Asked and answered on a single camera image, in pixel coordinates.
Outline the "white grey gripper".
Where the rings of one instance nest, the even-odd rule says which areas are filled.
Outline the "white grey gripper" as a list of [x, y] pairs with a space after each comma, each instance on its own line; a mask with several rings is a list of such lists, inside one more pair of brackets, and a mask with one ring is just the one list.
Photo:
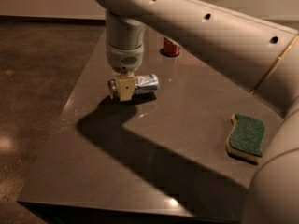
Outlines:
[[117, 78], [120, 101], [130, 101], [135, 90], [136, 76], [128, 71], [135, 71], [142, 64], [144, 46], [137, 49], [117, 49], [106, 43], [106, 55], [112, 69], [121, 73]]

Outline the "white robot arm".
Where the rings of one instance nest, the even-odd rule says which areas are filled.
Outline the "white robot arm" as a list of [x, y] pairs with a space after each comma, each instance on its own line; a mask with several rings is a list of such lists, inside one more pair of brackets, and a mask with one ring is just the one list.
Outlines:
[[82, 131], [188, 214], [298, 224], [298, 34], [198, 0], [95, 0], [110, 96]]

